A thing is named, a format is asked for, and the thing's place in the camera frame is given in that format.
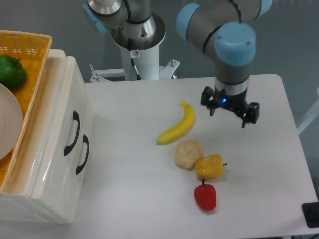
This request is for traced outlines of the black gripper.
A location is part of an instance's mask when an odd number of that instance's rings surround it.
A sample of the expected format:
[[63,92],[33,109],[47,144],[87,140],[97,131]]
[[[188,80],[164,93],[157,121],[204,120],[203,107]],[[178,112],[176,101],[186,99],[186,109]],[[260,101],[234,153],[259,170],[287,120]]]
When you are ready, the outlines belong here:
[[256,124],[260,115],[260,104],[257,102],[246,103],[247,89],[237,95],[227,95],[224,89],[215,91],[206,86],[201,93],[200,104],[209,110],[212,117],[215,110],[223,108],[225,110],[234,112],[241,120],[241,127],[244,128],[246,124]]

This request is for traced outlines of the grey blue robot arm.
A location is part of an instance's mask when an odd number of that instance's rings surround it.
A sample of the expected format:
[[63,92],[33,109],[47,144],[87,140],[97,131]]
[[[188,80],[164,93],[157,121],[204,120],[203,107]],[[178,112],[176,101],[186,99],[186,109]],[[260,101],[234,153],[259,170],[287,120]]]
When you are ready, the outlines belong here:
[[[248,22],[271,5],[270,0],[220,0],[211,7],[189,3],[178,13],[178,34],[215,64],[214,87],[206,87],[201,95],[201,104],[211,114],[223,108],[243,124],[257,122],[260,105],[246,102],[256,54],[256,34]],[[127,81],[158,80],[163,75],[159,45],[166,28],[149,0],[89,0],[82,7],[97,32],[111,32],[121,50]]]

